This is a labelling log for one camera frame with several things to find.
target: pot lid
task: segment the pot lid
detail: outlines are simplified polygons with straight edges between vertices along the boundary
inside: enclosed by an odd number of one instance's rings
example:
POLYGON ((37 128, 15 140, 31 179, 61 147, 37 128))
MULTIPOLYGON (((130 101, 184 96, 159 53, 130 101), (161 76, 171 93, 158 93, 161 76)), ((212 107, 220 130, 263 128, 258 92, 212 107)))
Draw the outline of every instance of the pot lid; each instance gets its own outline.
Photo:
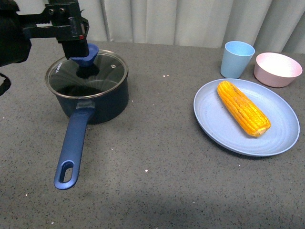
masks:
POLYGON ((117 54, 99 50, 88 67, 65 57, 47 71, 47 87, 56 95, 82 99, 97 97, 117 88, 127 77, 128 66, 117 54))

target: blue saucepan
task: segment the blue saucepan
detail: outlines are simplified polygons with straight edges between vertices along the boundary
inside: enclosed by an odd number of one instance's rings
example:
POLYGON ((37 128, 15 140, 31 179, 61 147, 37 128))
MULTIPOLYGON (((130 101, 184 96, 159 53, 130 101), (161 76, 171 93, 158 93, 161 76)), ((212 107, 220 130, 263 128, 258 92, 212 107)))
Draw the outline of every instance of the blue saucepan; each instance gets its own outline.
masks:
POLYGON ((70 117, 54 178, 56 188, 69 189, 77 182, 87 124, 113 119, 127 106, 127 76, 125 61, 105 50, 99 50, 89 67, 61 58, 47 71, 46 85, 70 117), (68 169, 72 172, 66 181, 68 169))

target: plastic cup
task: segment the plastic cup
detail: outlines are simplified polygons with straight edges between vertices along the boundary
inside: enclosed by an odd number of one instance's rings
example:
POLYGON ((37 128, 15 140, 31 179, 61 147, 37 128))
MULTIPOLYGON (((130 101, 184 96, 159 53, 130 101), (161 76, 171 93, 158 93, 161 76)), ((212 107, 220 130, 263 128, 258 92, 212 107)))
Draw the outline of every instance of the plastic cup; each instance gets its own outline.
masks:
POLYGON ((225 78, 238 79, 254 53, 255 49, 245 42, 232 41, 226 43, 220 69, 221 75, 225 78))

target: corn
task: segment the corn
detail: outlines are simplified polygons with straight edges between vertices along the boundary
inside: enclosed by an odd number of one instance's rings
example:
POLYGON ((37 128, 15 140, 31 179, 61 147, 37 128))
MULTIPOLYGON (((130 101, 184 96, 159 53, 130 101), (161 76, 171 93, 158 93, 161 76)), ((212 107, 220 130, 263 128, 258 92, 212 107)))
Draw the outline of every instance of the corn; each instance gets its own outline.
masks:
POLYGON ((248 135, 259 137, 271 127, 267 116, 233 83, 221 81, 217 86, 217 92, 226 108, 248 135))

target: curtain fold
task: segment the curtain fold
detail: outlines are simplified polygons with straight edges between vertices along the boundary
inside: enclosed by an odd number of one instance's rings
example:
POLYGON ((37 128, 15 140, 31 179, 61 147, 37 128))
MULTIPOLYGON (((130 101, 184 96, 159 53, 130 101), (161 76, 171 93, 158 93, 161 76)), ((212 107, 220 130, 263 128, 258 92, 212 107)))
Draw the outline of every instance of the curtain fold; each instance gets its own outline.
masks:
MULTIPOLYGON (((47 0, 15 0, 21 14, 47 0)), ((305 0, 79 0, 88 39, 220 48, 247 42, 261 52, 305 53, 305 0)))

